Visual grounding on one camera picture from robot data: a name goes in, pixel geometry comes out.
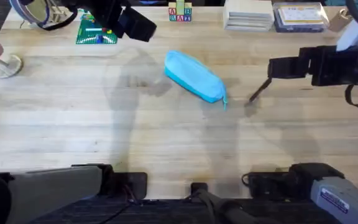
wooden table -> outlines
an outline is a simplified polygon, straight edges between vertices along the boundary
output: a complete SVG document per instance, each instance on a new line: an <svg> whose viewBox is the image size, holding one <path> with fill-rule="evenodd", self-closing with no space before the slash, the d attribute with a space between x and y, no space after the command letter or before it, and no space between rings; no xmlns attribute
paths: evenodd
<svg viewBox="0 0 358 224"><path fill-rule="evenodd" d="M193 22L169 22L167 8L138 7L157 24L149 42L75 45L79 17L53 32L30 29L14 12L0 33L6 53L24 59L0 79L0 170L107 163L149 175L147 198L180 198L192 182L222 197L243 197L250 170L325 162L358 186L358 109L344 86L265 81L273 57L334 45L339 34L246 33L223 29L221 7L196 7ZM338 8L327 8L332 17ZM168 50L211 67L229 104L209 104L163 74ZM358 101L358 91L354 93Z"/></svg>

black mount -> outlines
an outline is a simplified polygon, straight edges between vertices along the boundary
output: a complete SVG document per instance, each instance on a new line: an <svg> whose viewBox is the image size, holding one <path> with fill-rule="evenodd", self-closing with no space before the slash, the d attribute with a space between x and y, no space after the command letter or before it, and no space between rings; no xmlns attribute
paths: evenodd
<svg viewBox="0 0 358 224"><path fill-rule="evenodd" d="M345 178L343 173L323 163L294 164L288 172L247 174L252 198L274 201L309 200L313 182L323 177Z"/></svg>
<svg viewBox="0 0 358 224"><path fill-rule="evenodd" d="M72 165L72 167L84 166L97 166L102 170L99 195L126 197L128 193L132 193L137 200L144 199L147 195L147 174L145 172L114 172L112 166L107 164Z"/></svg>

small stand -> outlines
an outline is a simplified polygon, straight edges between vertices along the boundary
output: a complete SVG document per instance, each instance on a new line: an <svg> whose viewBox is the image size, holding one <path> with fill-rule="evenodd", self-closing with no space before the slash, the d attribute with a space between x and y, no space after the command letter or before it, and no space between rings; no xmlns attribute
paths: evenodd
<svg viewBox="0 0 358 224"><path fill-rule="evenodd" d="M23 61L16 55L10 55L7 62L0 59L0 78L9 78L22 70Z"/></svg>

green lego baseplate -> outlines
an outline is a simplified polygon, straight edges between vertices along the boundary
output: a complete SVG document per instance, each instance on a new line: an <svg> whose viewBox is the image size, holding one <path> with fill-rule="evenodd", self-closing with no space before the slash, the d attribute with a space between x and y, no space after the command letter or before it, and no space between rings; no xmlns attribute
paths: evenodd
<svg viewBox="0 0 358 224"><path fill-rule="evenodd" d="M76 44L116 44L117 36L109 29L95 21L91 14L81 17L80 28L77 33Z"/></svg>

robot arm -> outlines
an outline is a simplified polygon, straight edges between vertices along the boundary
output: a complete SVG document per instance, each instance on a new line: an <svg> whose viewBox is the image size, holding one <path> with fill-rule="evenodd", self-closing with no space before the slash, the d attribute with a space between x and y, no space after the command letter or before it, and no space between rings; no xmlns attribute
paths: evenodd
<svg viewBox="0 0 358 224"><path fill-rule="evenodd" d="M41 11L44 10L45 5L47 6L47 11L49 11L48 8L50 7L50 0L11 0L11 2L13 2L13 6L18 6L15 7L16 9L21 9L29 4L43 7L40 9ZM131 8L131 4L128 0L61 0L60 2L68 8L73 15L66 21L51 27L44 28L39 25L41 28L53 30L69 24L76 17L79 8L92 13L94 18L103 27L111 29L118 38L122 38L125 33L132 39L148 42L157 28L152 21Z"/></svg>
<svg viewBox="0 0 358 224"><path fill-rule="evenodd" d="M341 223L358 223L358 189L327 164L294 164L288 172L251 172L248 181L253 198L312 200Z"/></svg>

